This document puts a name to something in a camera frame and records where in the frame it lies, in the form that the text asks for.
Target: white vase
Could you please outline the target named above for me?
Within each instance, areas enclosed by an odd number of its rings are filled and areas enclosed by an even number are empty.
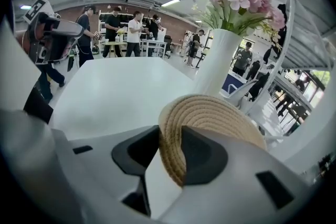
[[[233,53],[243,38],[223,29],[214,29],[213,34],[211,49],[194,79],[193,93],[217,97],[229,72]]]

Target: brick wall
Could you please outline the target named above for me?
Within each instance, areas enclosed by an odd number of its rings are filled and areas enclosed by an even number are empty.
[[[101,10],[101,12],[111,12],[114,8],[114,5],[111,5],[111,9],[107,9],[108,4],[97,4],[97,10]],[[128,6],[128,5],[121,5],[122,6],[122,13],[128,13],[133,14],[136,10],[143,13],[145,16],[148,16],[148,10],[144,8],[134,7],[134,6]],[[75,8],[69,8],[60,10],[57,13],[59,13],[62,17],[62,19],[70,20],[75,22],[76,19],[80,16],[81,11],[83,7],[75,7]],[[156,11],[150,11],[149,15],[153,16],[154,14],[157,14],[159,17],[161,17],[161,25],[164,28],[167,28],[166,35],[171,36],[173,39],[173,42],[179,43],[179,39],[183,39],[185,31],[189,30],[191,32],[196,32],[196,27],[182,21],[179,19],[176,19],[174,17],[171,17],[166,14],[162,14],[160,12]],[[91,26],[91,32],[98,31],[98,15],[93,15],[90,18],[90,26]]]

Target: man in white shirt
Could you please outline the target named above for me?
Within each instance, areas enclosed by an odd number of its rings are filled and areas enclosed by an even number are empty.
[[[144,28],[141,26],[141,13],[134,12],[133,19],[128,23],[126,57],[131,57],[134,51],[135,57],[140,56],[140,35]]]

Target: fluorescent light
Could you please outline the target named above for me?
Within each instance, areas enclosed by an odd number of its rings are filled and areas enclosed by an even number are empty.
[[[22,5],[20,7],[20,9],[31,9],[31,8],[32,8],[32,6],[27,6],[27,5]]]
[[[180,0],[171,0],[167,3],[162,4],[161,7],[167,7],[167,6],[172,5],[174,3],[177,3],[177,2],[180,2]]]

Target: floor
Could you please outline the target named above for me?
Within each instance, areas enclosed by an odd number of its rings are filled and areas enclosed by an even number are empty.
[[[101,59],[102,54],[99,55],[94,55],[93,56],[95,59]],[[176,54],[171,54],[171,57],[168,59],[167,57],[164,58],[164,61],[166,61],[167,63],[171,64],[174,68],[176,68],[177,70],[179,70],[180,72],[184,73],[186,76],[188,76],[191,79],[194,79],[198,69],[195,68],[191,68],[189,66],[187,66],[184,62],[184,58],[180,57],[179,55]],[[198,62],[198,58],[195,58],[193,61],[193,66],[196,66]],[[51,102],[49,103],[49,105],[54,108],[59,97],[61,96],[62,92],[64,91],[64,89],[67,86],[67,83],[73,78],[73,76],[76,74],[76,72],[79,69],[79,60],[78,57],[75,57],[75,61],[73,63],[73,68],[67,72],[67,68],[68,68],[68,60],[64,60],[59,64],[55,64],[54,67],[63,75],[65,76],[65,81],[66,84],[63,88],[60,88],[58,86],[58,84],[54,81],[51,81],[51,85],[50,85],[50,89],[52,94],[54,95],[53,99],[51,100]]]

